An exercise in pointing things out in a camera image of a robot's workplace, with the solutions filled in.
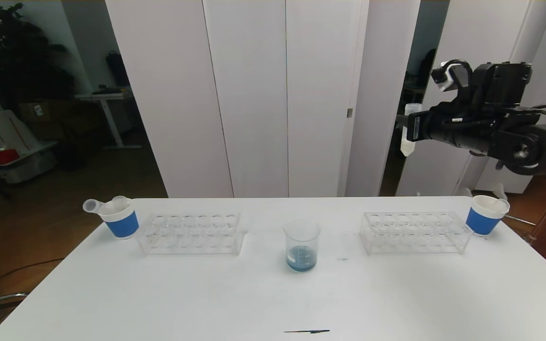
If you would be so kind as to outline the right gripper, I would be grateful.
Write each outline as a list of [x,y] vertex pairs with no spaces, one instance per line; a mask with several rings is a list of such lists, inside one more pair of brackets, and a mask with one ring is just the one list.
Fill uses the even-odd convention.
[[453,110],[427,110],[411,115],[396,115],[396,128],[407,128],[407,140],[420,142],[434,140],[453,147],[461,147],[456,131],[448,127],[448,121],[455,118]]

